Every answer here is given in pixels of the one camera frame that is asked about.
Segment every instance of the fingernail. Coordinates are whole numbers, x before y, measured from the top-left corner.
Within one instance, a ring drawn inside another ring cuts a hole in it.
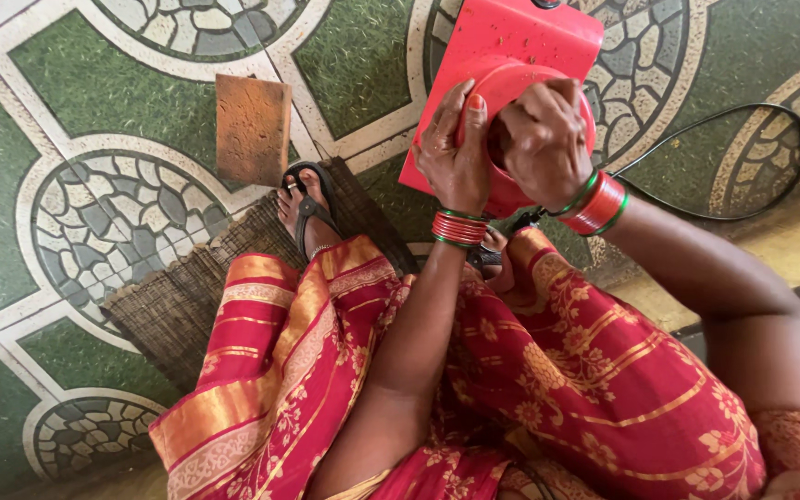
[[[484,106],[486,106],[486,101],[483,100],[483,97],[481,97],[480,94],[474,94],[471,97],[471,101],[469,103],[470,108],[477,109],[479,111],[483,109]]]

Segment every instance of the power cord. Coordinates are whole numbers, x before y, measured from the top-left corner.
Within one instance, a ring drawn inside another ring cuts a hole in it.
[[[662,141],[657,142],[649,150],[647,150],[645,153],[640,155],[634,161],[632,161],[628,165],[625,165],[622,168],[618,169],[616,172],[611,173],[610,176],[614,177],[614,178],[616,178],[616,179],[618,179],[618,180],[620,180],[620,181],[622,181],[624,183],[626,183],[628,185],[628,187],[632,188],[638,195],[644,197],[645,199],[647,199],[647,201],[652,202],[654,205],[660,206],[660,207],[665,208],[666,210],[668,210],[670,212],[678,213],[680,215],[683,215],[685,217],[689,217],[689,218],[697,220],[697,221],[738,222],[738,221],[745,221],[746,219],[750,219],[750,218],[755,217],[757,215],[760,215],[760,214],[762,214],[764,212],[767,212],[768,210],[772,209],[773,207],[779,205],[783,201],[783,199],[785,199],[789,194],[792,193],[792,191],[794,190],[795,186],[798,185],[798,182],[800,181],[800,162],[798,163],[797,170],[795,170],[794,177],[792,178],[791,181],[788,182],[788,184],[786,184],[786,187],[784,187],[783,191],[781,191],[779,195],[775,196],[771,201],[769,201],[767,204],[765,204],[764,206],[762,206],[761,208],[759,208],[757,210],[754,210],[752,212],[749,212],[749,213],[746,213],[746,214],[743,214],[743,215],[736,215],[736,216],[733,216],[733,217],[720,217],[720,216],[717,216],[717,215],[708,215],[708,214],[705,214],[705,213],[691,212],[690,210],[687,210],[685,208],[681,208],[680,206],[675,206],[675,205],[669,203],[668,201],[665,201],[664,199],[660,199],[659,197],[651,195],[646,190],[644,190],[642,187],[638,186],[634,182],[631,182],[627,177],[623,177],[622,176],[623,173],[625,173],[626,171],[631,169],[633,166],[637,165],[638,162],[640,162],[644,158],[648,157],[650,155],[650,153],[653,153],[660,146],[662,146],[666,142],[671,141],[672,139],[674,139],[678,135],[681,135],[682,133],[684,133],[686,131],[693,130],[693,129],[695,129],[696,127],[698,127],[700,125],[705,125],[706,123],[711,122],[713,120],[720,119],[722,117],[726,117],[727,115],[730,115],[730,114],[735,113],[737,111],[741,111],[743,109],[758,109],[758,108],[772,108],[772,109],[776,109],[776,110],[788,115],[792,119],[792,121],[795,123],[795,126],[798,129],[798,137],[800,139],[800,117],[792,109],[787,108],[785,106],[781,106],[780,104],[773,104],[772,102],[750,102],[749,104],[741,104],[739,106],[735,106],[733,108],[726,109],[726,110],[721,111],[720,113],[712,115],[712,116],[710,116],[708,118],[699,120],[696,123],[687,125],[683,129],[681,129],[679,131],[676,131],[675,133],[673,133],[670,136],[666,137]],[[535,213],[535,218],[538,220],[545,213],[546,213],[545,209],[540,206],[537,209],[537,212]]]

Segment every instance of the red plastic machine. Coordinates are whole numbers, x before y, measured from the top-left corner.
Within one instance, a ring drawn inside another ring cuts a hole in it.
[[[534,82],[550,77],[584,81],[603,38],[601,21],[558,1],[465,0],[412,143],[420,145],[422,131],[453,85],[474,78],[471,93],[486,100],[491,123],[502,107]],[[591,152],[594,118],[584,95],[580,102],[580,113],[587,123],[586,145]],[[457,145],[463,139],[461,132],[460,127]],[[491,181],[493,187],[486,205],[490,215],[504,218],[522,206],[535,205],[496,165]],[[411,152],[406,156],[400,182],[433,194],[415,169]]]

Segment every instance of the brick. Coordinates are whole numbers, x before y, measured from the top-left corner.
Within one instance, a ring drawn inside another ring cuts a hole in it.
[[[292,87],[216,75],[218,176],[277,187],[289,163]]]

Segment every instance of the hand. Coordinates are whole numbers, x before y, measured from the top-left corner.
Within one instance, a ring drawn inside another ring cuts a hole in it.
[[[531,200],[563,209],[591,176],[579,82],[552,79],[527,87],[499,112],[505,168]]]
[[[474,79],[456,85],[446,93],[431,125],[421,133],[421,147],[412,145],[415,167],[444,207],[479,216],[490,196],[490,160],[483,141],[486,137],[486,101],[474,94],[465,115],[465,142],[455,148],[452,138],[459,126],[465,94]]]

